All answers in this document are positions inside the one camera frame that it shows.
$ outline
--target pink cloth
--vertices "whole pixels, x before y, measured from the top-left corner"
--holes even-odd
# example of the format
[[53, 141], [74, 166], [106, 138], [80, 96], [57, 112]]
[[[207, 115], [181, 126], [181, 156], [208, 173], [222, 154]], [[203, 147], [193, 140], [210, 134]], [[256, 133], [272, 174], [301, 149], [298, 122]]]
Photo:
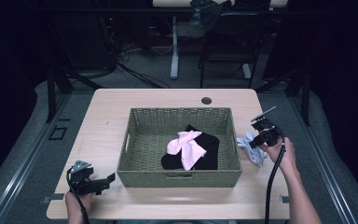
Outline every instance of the pink cloth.
[[197, 160], [203, 157], [206, 150], [200, 147], [194, 140], [202, 132], [179, 132], [179, 138], [173, 139], [167, 145], [167, 153], [176, 155], [182, 150], [182, 165], [185, 170], [190, 170]]

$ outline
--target green wicker basket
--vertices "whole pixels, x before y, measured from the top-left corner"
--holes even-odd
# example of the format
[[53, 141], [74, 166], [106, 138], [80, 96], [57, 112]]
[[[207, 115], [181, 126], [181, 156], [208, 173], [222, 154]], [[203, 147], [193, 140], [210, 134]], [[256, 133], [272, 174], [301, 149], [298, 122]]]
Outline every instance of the green wicker basket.
[[[190, 124], [219, 138], [217, 170], [165, 170], [168, 143]], [[230, 108], [132, 108], [117, 166], [127, 188], [233, 188], [242, 169]]]

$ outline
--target round black hole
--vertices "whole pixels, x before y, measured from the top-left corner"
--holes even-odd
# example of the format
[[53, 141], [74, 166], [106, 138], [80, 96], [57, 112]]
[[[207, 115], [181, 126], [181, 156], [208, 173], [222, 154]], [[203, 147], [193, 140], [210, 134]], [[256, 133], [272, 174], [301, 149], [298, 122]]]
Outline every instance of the round black hole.
[[205, 105], [210, 105], [212, 103], [212, 99], [209, 97], [204, 97], [201, 99], [202, 103]]

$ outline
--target person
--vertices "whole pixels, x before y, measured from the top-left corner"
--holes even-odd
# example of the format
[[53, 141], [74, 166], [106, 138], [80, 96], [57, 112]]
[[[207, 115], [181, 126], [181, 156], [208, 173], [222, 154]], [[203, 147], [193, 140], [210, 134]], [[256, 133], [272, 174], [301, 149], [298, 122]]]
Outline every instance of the person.
[[[267, 145], [261, 145], [259, 147], [268, 153], [272, 161], [276, 162], [282, 144], [283, 140], [279, 139], [278, 143], [273, 147], [268, 147]], [[289, 138], [285, 137], [284, 144], [286, 152], [283, 154], [280, 169], [283, 173], [289, 192], [290, 223], [322, 223], [315, 207], [310, 201], [308, 193], [304, 188], [300, 172], [297, 170], [296, 151], [293, 142]], [[80, 200], [84, 204], [87, 211], [91, 208], [92, 195], [93, 193], [80, 196]], [[72, 192], [66, 193], [65, 203], [68, 212], [68, 223], [82, 224], [83, 217], [80, 211], [80, 205]]]

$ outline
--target white desk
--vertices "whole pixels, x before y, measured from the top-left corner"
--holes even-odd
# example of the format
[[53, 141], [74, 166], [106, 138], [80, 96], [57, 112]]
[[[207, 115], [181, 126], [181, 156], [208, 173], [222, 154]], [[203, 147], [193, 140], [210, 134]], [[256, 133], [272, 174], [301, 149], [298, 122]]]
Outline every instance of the white desk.
[[[201, 98], [210, 97], [204, 105]], [[255, 91], [246, 89], [114, 89], [97, 90], [62, 170], [55, 193], [66, 193], [66, 171], [76, 161], [88, 161], [94, 167], [91, 179], [115, 173], [132, 107], [230, 107], [235, 131], [243, 137], [254, 131], [251, 119], [262, 113]], [[265, 160], [259, 168], [241, 149], [242, 174], [235, 188], [131, 189], [117, 179], [102, 195], [94, 196], [90, 218], [119, 219], [263, 219], [267, 183], [273, 162]], [[275, 176], [271, 192], [270, 218], [288, 219], [289, 205], [281, 171]], [[65, 201], [51, 201], [47, 216], [66, 219]]]
[[[220, 4], [226, 0], [214, 0]], [[271, 10], [275, 7], [286, 7], [288, 0], [271, 0], [269, 4]], [[153, 7], [190, 7], [191, 0], [153, 0]], [[171, 79], [178, 78], [179, 70], [179, 49], [177, 41], [177, 23], [176, 17], [172, 19], [172, 64], [171, 64]]]

